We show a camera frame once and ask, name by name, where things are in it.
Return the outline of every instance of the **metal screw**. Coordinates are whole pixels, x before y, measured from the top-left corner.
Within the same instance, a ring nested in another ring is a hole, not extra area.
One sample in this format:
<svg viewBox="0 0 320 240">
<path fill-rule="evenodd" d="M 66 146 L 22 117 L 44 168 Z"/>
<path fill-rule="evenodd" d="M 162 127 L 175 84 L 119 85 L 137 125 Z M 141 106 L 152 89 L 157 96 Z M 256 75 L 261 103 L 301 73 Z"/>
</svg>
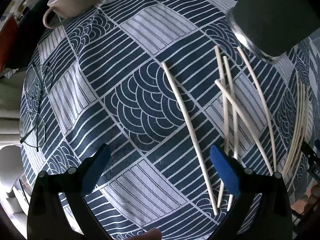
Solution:
<svg viewBox="0 0 320 240">
<path fill-rule="evenodd" d="M 279 173 L 279 172 L 275 172 L 274 175 L 275 175 L 275 177 L 276 177 L 277 179 L 280 179 L 280 178 L 282 177 L 282 176 L 281 176 L 281 173 Z"/>
<path fill-rule="evenodd" d="M 71 167 L 68 169 L 69 174 L 74 174 L 76 171 L 77 171 L 77 169 L 75 167 Z"/>
<path fill-rule="evenodd" d="M 246 174 L 252 174 L 252 173 L 253 173 L 253 170 L 252 170 L 251 168 L 245 168 L 245 169 L 244 169 L 244 172 L 245 172 Z"/>
<path fill-rule="evenodd" d="M 44 176 L 45 176 L 45 174 L 46 174 L 46 172 L 45 172 L 45 171 L 40 171 L 40 172 L 39 172 L 39 177 L 40 177 L 40 178 L 42 178 L 42 177 L 44 177 Z"/>
</svg>

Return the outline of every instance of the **tablecloth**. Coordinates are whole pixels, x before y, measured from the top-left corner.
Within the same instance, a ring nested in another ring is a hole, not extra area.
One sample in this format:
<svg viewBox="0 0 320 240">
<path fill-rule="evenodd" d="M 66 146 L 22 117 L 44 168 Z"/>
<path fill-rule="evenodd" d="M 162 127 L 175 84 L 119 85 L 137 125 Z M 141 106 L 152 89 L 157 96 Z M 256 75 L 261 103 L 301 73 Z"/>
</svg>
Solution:
<svg viewBox="0 0 320 240">
<path fill-rule="evenodd" d="M 39 152 L 21 146 L 30 184 L 39 171 L 65 172 L 107 143 L 110 163 L 85 199 L 112 237 L 124 239 L 157 227 L 163 239 L 206 239 L 225 217 L 228 192 L 214 216 L 188 129 L 160 63 L 167 63 L 179 86 L 216 197 L 220 178 L 209 160 L 210 146 L 223 144 L 221 92 L 214 84 L 219 78 L 216 44 L 228 57 L 236 101 L 272 163 L 262 103 L 236 50 L 241 45 L 225 21 L 226 10 L 236 2 L 101 0 L 68 24 L 46 30 L 32 57 L 35 65 L 53 71 L 51 90 L 40 105 L 46 141 Z M 281 170 L 295 123 L 296 72 L 309 91 L 306 140 L 313 146 L 319 138 L 319 53 L 305 39 L 270 65 L 243 50 L 270 110 Z M 21 114 L 37 108 L 38 102 L 24 93 Z M 231 107 L 229 117 L 232 154 Z M 239 131 L 241 164 L 267 175 L 241 120 Z M 289 192 L 291 202 L 310 182 L 306 170 L 303 157 Z M 70 212 L 65 196 L 60 198 Z M 250 226 L 259 200 L 257 195 L 241 231 Z"/>
</svg>

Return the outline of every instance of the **red object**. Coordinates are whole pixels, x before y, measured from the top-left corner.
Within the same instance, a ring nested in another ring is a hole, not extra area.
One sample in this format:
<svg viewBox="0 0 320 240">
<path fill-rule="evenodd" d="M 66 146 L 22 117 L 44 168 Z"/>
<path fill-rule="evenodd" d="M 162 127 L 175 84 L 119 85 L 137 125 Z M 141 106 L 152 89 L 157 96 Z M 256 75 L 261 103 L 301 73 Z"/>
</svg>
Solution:
<svg viewBox="0 0 320 240">
<path fill-rule="evenodd" d="M 14 17 L 11 16 L 0 30 L 0 73 L 6 63 L 10 47 L 14 43 L 18 33 L 18 25 Z"/>
</svg>

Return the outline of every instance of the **mug handle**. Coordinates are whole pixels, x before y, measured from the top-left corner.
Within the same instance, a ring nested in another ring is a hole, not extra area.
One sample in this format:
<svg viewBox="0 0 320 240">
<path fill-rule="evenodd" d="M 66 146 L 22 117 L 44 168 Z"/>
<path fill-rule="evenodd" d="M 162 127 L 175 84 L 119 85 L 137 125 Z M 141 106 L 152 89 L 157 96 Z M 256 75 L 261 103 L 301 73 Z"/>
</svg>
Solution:
<svg viewBox="0 0 320 240">
<path fill-rule="evenodd" d="M 51 13 L 54 9 L 55 9 L 55 7 L 49 7 L 49 9 L 44 13 L 43 18 L 42 18 L 43 25 L 48 29 L 55 29 L 55 28 L 69 22 L 69 19 L 63 19 L 62 21 L 60 21 L 54 25 L 49 25 L 47 22 L 47 17 L 49 15 L 49 13 Z"/>
</svg>

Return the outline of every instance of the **black cable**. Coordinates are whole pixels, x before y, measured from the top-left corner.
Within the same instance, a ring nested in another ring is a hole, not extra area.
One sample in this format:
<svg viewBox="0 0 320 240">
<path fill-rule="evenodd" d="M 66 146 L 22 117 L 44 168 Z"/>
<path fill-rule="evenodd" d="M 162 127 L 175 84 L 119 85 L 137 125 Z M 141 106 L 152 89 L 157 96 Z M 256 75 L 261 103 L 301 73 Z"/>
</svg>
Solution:
<svg viewBox="0 0 320 240">
<path fill-rule="evenodd" d="M 28 201 L 28 199 L 27 199 L 26 193 L 24 192 L 24 189 L 23 189 L 23 186 L 22 186 L 22 183 L 21 183 L 21 179 L 19 179 L 19 182 L 20 182 L 20 186 L 21 186 L 21 188 L 22 188 L 22 192 L 23 192 L 23 194 L 24 194 L 24 197 L 26 198 L 26 201 L 27 201 L 27 203 L 28 203 L 28 205 L 29 205 L 29 201 Z"/>
</svg>

